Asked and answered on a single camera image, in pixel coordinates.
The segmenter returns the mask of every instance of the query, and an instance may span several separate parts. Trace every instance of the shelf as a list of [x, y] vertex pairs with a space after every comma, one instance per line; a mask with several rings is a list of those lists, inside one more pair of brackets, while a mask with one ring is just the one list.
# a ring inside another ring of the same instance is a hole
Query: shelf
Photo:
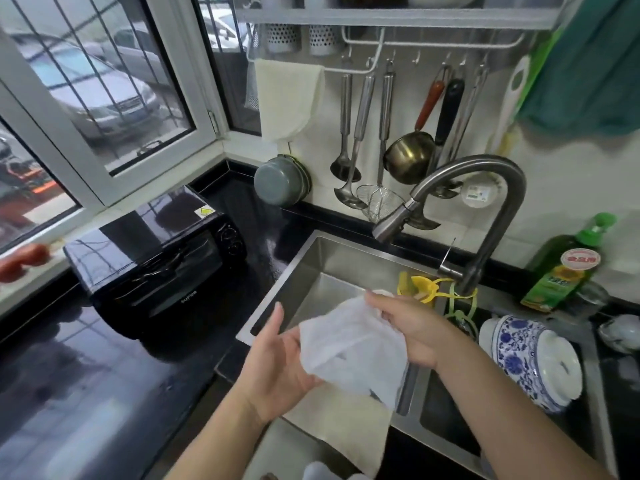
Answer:
[[364, 27], [433, 27], [455, 29], [551, 30], [560, 8], [468, 9], [236, 9], [241, 23], [344, 25]]

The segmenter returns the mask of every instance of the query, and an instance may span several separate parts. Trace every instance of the car windshield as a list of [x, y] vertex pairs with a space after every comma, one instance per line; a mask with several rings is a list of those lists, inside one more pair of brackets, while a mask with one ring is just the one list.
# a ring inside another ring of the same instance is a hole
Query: car windshield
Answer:
[[[228, 27], [231, 27], [232, 31], [235, 33], [236, 24], [234, 23], [234, 16], [233, 15], [221, 16], [220, 17], [220, 22], [225, 23]], [[244, 37], [246, 36], [246, 33], [247, 33], [246, 24], [238, 23], [238, 30], [240, 30], [240, 40], [244, 40]]]
[[104, 62], [92, 57], [84, 55], [79, 48], [70, 47], [64, 50], [58, 50], [52, 53], [56, 62], [60, 65], [62, 72], [56, 67], [48, 54], [40, 55], [31, 61], [31, 68], [36, 72], [42, 83], [48, 89], [55, 89], [68, 84], [65, 76], [71, 82], [89, 79], [98, 74], [106, 74], [114, 69]]

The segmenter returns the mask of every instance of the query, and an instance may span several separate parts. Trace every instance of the small saucepan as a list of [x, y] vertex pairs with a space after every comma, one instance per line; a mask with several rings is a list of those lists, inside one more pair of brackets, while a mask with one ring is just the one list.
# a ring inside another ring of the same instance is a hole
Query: small saucepan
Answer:
[[401, 184], [418, 184], [427, 175], [436, 145], [432, 136], [422, 131], [422, 128], [440, 99], [444, 87], [444, 81], [434, 81], [429, 88], [429, 94], [413, 131], [398, 139], [385, 152], [383, 157], [385, 169]]

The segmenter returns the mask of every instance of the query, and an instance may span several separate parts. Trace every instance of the white tile wall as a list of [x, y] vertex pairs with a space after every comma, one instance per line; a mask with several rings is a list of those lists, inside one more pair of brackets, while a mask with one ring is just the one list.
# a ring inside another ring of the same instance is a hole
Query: white tile wall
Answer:
[[[399, 50], [396, 57], [390, 141], [411, 131], [424, 96], [445, 53], [423, 50], [418, 67], [411, 63], [414, 51]], [[357, 54], [355, 63], [362, 62]], [[483, 153], [496, 123], [502, 92], [510, 69], [492, 74], [486, 82], [460, 156]], [[352, 126], [355, 126], [362, 77], [354, 78]], [[376, 83], [367, 135], [358, 160], [363, 183], [375, 182], [378, 158], [378, 121], [381, 80]], [[426, 131], [435, 134], [438, 108], [429, 119]], [[313, 126], [291, 142], [292, 153], [308, 167], [314, 189], [308, 201], [321, 207], [364, 218], [335, 199], [333, 188], [341, 183], [329, 172], [329, 165], [340, 151], [340, 76], [326, 75], [326, 90], [321, 111]], [[225, 144], [228, 153], [243, 154], [245, 144]], [[279, 150], [287, 151], [287, 145]], [[256, 151], [252, 145], [250, 161], [266, 161], [274, 156]], [[612, 295], [640, 303], [640, 132], [627, 137], [578, 141], [553, 141], [525, 130], [519, 132], [512, 160], [527, 176], [527, 195], [523, 206], [508, 229], [506, 238], [493, 257], [523, 267], [540, 245], [559, 233], [575, 233], [597, 212], [613, 212], [620, 218], [607, 236], [607, 263], [598, 274]], [[385, 174], [385, 184], [407, 196], [410, 186], [401, 185]], [[405, 232], [427, 239], [475, 251], [482, 242], [499, 206], [471, 209], [460, 199], [428, 199], [426, 214], [442, 223], [439, 229], [421, 232], [405, 227]]]

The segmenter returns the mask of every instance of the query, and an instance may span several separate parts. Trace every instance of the kitchen sink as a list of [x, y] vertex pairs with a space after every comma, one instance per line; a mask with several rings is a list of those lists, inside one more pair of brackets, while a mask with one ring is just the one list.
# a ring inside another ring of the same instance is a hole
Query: kitchen sink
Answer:
[[[282, 329], [286, 330], [303, 320], [328, 313], [345, 299], [362, 295], [365, 289], [395, 292], [398, 275], [402, 271], [436, 278], [436, 270], [432, 268], [315, 231], [260, 302], [237, 338], [251, 345], [277, 301], [285, 309]], [[445, 314], [448, 301], [447, 298], [437, 298], [436, 311]], [[456, 309], [468, 313], [469, 307], [466, 300], [456, 300]], [[595, 338], [588, 322], [571, 322], [560, 312], [541, 315], [517, 304], [506, 293], [479, 286], [474, 315], [478, 329], [492, 316], [505, 314], [542, 321], [572, 343], [582, 363], [584, 391], [565, 412], [551, 418], [581, 448], [616, 475]], [[435, 371], [409, 366], [391, 426], [474, 473], [489, 478], [481, 464], [480, 445]]]

